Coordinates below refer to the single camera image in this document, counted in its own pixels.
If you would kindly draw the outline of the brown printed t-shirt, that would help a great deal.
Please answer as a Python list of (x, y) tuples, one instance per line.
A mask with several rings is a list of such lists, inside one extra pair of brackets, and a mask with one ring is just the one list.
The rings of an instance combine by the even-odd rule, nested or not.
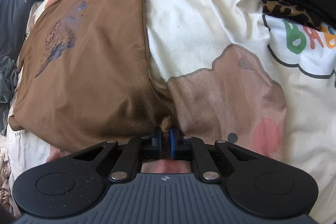
[(168, 130), (149, 61), (143, 0), (58, 0), (21, 50), (9, 125), (68, 152)]

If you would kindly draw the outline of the leopard print cloth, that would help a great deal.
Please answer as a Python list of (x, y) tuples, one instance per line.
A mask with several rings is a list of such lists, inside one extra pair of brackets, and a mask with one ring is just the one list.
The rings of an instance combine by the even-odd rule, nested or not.
[(304, 26), (321, 30), (321, 20), (314, 12), (283, 0), (261, 0), (262, 12), (266, 15), (289, 19)]

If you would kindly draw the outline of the grey green garment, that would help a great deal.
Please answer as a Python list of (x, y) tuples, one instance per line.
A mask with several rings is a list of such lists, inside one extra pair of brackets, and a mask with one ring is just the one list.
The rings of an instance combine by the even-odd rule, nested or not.
[(9, 115), (10, 102), (14, 97), (15, 88), (18, 83), (17, 66), (14, 60), (9, 56), (1, 57), (0, 71), (0, 126), (1, 135), (6, 136), (7, 118)]

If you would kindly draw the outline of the dark grey pillow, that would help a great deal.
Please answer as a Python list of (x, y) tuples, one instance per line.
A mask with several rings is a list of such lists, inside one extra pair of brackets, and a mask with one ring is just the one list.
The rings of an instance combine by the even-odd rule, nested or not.
[(32, 0), (0, 0), (1, 57), (17, 61), (26, 37)]

